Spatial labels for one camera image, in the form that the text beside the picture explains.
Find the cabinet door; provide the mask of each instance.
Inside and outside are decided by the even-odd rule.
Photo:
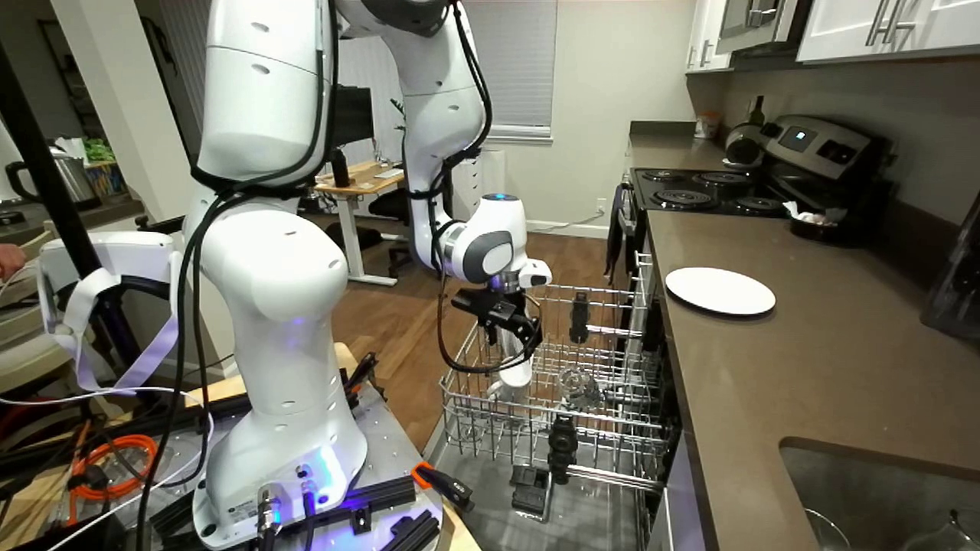
[[[708,8],[708,0],[694,0],[694,18],[693,18],[693,36],[686,43],[686,69],[694,72],[700,69],[700,60],[704,60],[704,8]]]
[[[726,0],[699,0],[689,39],[689,72],[726,69],[730,55],[719,51],[719,31],[726,18]]]
[[[920,18],[897,28],[906,48],[980,46],[980,0],[920,0]]]
[[[888,51],[878,31],[888,25],[895,3],[897,0],[816,0],[795,58],[827,60]]]

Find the sink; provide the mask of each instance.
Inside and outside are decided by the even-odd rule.
[[[952,507],[980,537],[980,470],[795,439],[781,441],[781,458],[817,542],[841,529],[853,551],[902,547],[949,524]]]

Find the table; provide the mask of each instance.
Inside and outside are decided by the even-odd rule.
[[[340,235],[346,252],[346,271],[364,286],[395,286],[397,278],[364,271],[360,239],[356,227],[356,209],[360,197],[383,197],[397,189],[400,168],[379,168],[377,161],[359,161],[349,168],[349,187],[338,187],[331,174],[315,178],[315,189],[338,198]]]

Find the backsplash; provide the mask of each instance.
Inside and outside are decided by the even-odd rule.
[[[816,113],[892,139],[897,198],[961,223],[980,189],[980,65],[863,65],[689,75],[694,109],[744,123],[755,94],[764,116]]]

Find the kitchen appliance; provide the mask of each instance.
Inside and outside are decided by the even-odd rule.
[[[805,11],[807,0],[726,0],[719,51],[795,43]]]
[[[764,142],[777,134],[777,126],[764,126],[761,94],[755,94],[746,123],[730,127],[726,134],[726,165],[730,168],[755,168],[764,158]]]
[[[859,242],[892,197],[878,178],[888,142],[817,116],[777,116],[764,134],[771,134],[764,158],[749,171],[638,168],[638,205],[644,212],[784,217],[784,203],[795,203],[801,214],[833,214],[837,227],[817,234],[820,242]]]

